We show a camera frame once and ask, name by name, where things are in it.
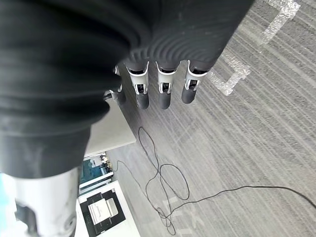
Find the gray carpet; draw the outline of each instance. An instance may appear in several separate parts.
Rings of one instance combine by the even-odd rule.
[[[242,185],[292,187],[316,202],[316,1],[258,0],[231,39],[196,100],[185,105],[186,71],[177,72],[168,110],[158,108],[157,71],[150,65],[150,107],[130,99],[122,111],[135,136],[143,126],[152,136],[160,163],[178,166],[197,200]],[[126,72],[121,72],[126,79]],[[154,159],[152,144],[142,140]],[[144,196],[155,175],[140,142],[108,152],[142,237],[170,236]],[[165,179],[182,196],[185,183],[171,167]],[[167,188],[172,208],[182,204]],[[155,207],[168,212],[158,180],[148,188]],[[316,210],[286,190],[243,189],[188,204],[173,213],[180,237],[311,237]]]

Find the floor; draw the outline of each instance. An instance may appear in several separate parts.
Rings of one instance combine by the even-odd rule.
[[[186,204],[164,226],[153,209],[169,214],[186,202],[243,185],[291,187],[316,202],[316,1],[258,0],[202,82],[196,100],[181,101],[182,62],[168,110],[158,108],[157,71],[149,68],[150,107],[136,108],[133,90],[122,111],[137,142],[108,153],[142,237],[312,237],[316,210],[287,190],[245,188]],[[121,72],[126,79],[126,72]],[[156,174],[152,137],[163,175]]]

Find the robotic hand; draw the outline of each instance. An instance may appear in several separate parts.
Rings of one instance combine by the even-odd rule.
[[[122,98],[124,62],[137,104],[148,99],[148,62],[159,104],[189,60],[184,103],[215,64],[253,0],[34,0],[0,4],[0,172],[14,190],[24,235],[69,237],[90,127]]]

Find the white desk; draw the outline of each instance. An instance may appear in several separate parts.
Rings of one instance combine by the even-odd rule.
[[[107,103],[110,105],[110,111],[92,126],[90,140],[85,150],[86,157],[136,141],[117,103],[112,98],[108,99]]]
[[[127,202],[125,200],[125,197],[123,195],[122,189],[120,188],[118,181],[114,181],[108,185],[102,186],[78,198],[76,204],[77,228],[75,237],[89,237],[81,212],[80,203],[85,202],[87,198],[92,195],[98,194],[100,192],[107,192],[112,189],[115,189],[116,195],[118,197],[119,203],[125,216],[125,220],[117,224],[116,226],[108,229],[104,233],[98,235],[98,237],[140,237],[133,216],[130,213],[130,210],[128,208]]]

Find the black cable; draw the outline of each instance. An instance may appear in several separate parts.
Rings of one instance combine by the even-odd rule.
[[[156,159],[156,162],[157,164],[154,164],[153,161],[150,159],[150,156],[146,150],[146,148],[144,147],[144,144],[143,144],[143,141],[141,139],[141,135],[140,135],[140,131],[143,131],[150,139],[150,141],[152,142],[153,144],[153,147],[154,147],[154,154],[155,154],[155,159]],[[188,200],[189,197],[190,197],[190,188],[189,188],[189,184],[184,176],[184,174],[182,173],[182,171],[175,165],[173,164],[168,164],[168,163],[165,163],[165,164],[162,164],[160,165],[159,164],[159,160],[158,160],[158,155],[157,155],[157,150],[156,150],[156,145],[152,139],[152,137],[149,135],[149,133],[143,128],[143,127],[139,127],[138,128],[138,139],[139,139],[139,142],[146,154],[146,157],[147,159],[149,160],[149,162],[152,164],[152,166],[156,169],[156,173],[155,175],[153,176],[153,178],[149,179],[148,182],[146,183],[145,185],[145,192],[143,191],[140,183],[137,181],[137,179],[134,177],[132,171],[130,170],[130,168],[121,160],[117,160],[117,168],[116,169],[113,169],[113,172],[116,172],[118,171],[119,169],[119,163],[123,164],[127,170],[129,171],[129,173],[132,175],[132,178],[135,180],[135,182],[137,183],[138,187],[140,188],[140,190],[142,191],[142,193],[144,194],[144,196],[146,197],[146,199],[148,200],[148,202],[150,203],[150,205],[152,206],[152,208],[158,213],[158,215],[160,216],[161,218],[161,221],[162,223],[164,224],[165,227],[167,227],[167,230],[168,232],[174,236],[176,235],[176,231],[175,231],[175,227],[172,223],[172,220],[171,220],[171,217],[172,217],[172,214],[174,211],[176,211],[177,209],[185,206],[185,205],[188,205],[188,204],[192,204],[192,203],[198,203],[198,202],[201,202],[201,201],[204,201],[204,200],[207,200],[207,199],[211,199],[211,198],[214,198],[222,193],[228,193],[228,192],[233,192],[233,191],[237,191],[237,190],[240,190],[240,189],[245,189],[245,188],[252,188],[252,189],[283,189],[283,190],[288,190],[288,191],[291,191],[297,195],[299,195],[300,197],[302,197],[303,199],[305,199],[314,209],[316,209],[316,204],[313,203],[312,200],[310,200],[308,197],[306,197],[304,194],[292,189],[292,188],[288,188],[288,187],[284,187],[284,186],[253,186],[253,185],[244,185],[244,186],[241,186],[241,187],[237,187],[237,188],[234,188],[234,189],[226,189],[226,190],[222,190],[212,196],[208,196],[208,197],[204,197],[202,199],[199,199],[199,200],[196,200],[196,201],[187,201],[179,206],[177,206],[176,208],[171,208],[171,204],[170,204],[170,199],[169,199],[169,196],[168,196],[168,193],[167,193],[167,190],[166,190],[166,186],[167,185],[171,191],[175,194],[175,196],[181,200]],[[183,180],[185,181],[185,184],[186,184],[186,188],[187,188],[187,195],[182,197],[181,195],[179,195],[172,187],[171,185],[165,180],[165,178],[163,177],[162,173],[161,173],[161,169],[163,167],[166,167],[166,166],[170,166],[170,167],[173,167],[176,169],[176,171],[178,171]],[[160,181],[160,184],[161,184],[161,187],[163,189],[163,192],[166,196],[166,200],[168,201],[168,213],[169,214],[165,214],[164,211],[160,208],[160,207],[155,207],[154,204],[152,203],[151,199],[149,198],[148,196],[148,186],[149,184],[157,177],[159,176],[159,181]]]

